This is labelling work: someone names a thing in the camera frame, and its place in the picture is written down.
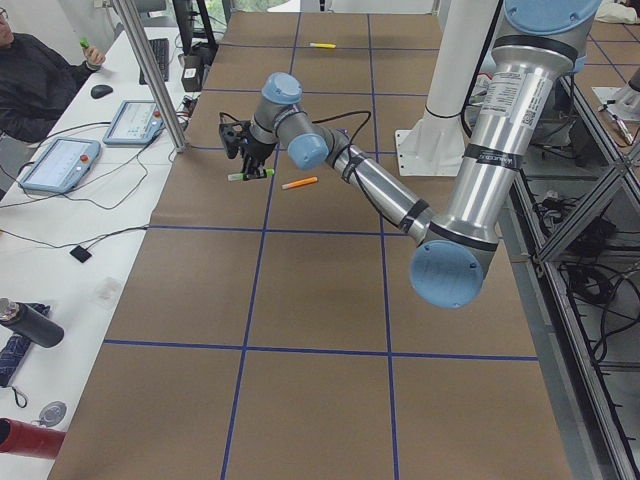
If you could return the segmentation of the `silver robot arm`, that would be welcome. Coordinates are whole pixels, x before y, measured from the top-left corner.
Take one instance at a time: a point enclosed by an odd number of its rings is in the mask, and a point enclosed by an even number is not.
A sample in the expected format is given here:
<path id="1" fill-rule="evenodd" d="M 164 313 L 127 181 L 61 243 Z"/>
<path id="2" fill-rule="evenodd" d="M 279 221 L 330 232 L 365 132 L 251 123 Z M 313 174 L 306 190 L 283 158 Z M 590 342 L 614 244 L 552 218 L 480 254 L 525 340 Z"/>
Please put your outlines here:
<path id="1" fill-rule="evenodd" d="M 595 1 L 448 1 L 443 38 L 423 117 L 397 134 L 403 175 L 451 175 L 446 209 L 429 204 L 378 166 L 351 135 L 304 111 L 302 88 L 276 72 L 237 133 L 220 131 L 247 179 L 283 147 L 302 170 L 330 165 L 417 244 L 413 289 L 441 308 L 459 308 L 481 291 L 498 246 L 499 210 L 556 80 L 584 62 Z"/>

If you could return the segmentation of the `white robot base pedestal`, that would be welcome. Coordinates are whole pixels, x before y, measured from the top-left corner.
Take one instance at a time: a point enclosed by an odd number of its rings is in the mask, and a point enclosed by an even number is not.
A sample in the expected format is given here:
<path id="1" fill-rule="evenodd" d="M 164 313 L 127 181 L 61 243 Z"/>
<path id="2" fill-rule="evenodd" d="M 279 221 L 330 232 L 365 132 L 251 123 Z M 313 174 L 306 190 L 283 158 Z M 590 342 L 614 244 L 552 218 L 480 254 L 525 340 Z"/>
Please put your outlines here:
<path id="1" fill-rule="evenodd" d="M 454 176 L 465 150 L 463 107 L 485 41 L 499 14 L 497 1 L 441 1 L 437 13 L 442 40 L 424 114 L 410 130 L 396 132 L 403 176 Z"/>

